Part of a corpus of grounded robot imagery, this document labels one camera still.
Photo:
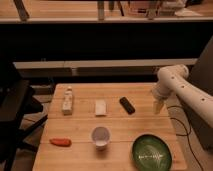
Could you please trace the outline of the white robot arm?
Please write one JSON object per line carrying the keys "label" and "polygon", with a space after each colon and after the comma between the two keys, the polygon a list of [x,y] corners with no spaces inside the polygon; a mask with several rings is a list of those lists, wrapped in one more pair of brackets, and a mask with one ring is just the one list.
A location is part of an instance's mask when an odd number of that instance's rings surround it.
{"label": "white robot arm", "polygon": [[174,92],[213,128],[213,96],[189,83],[188,76],[189,70],[185,65],[160,68],[158,81],[151,90],[153,97],[157,103],[162,103]]}

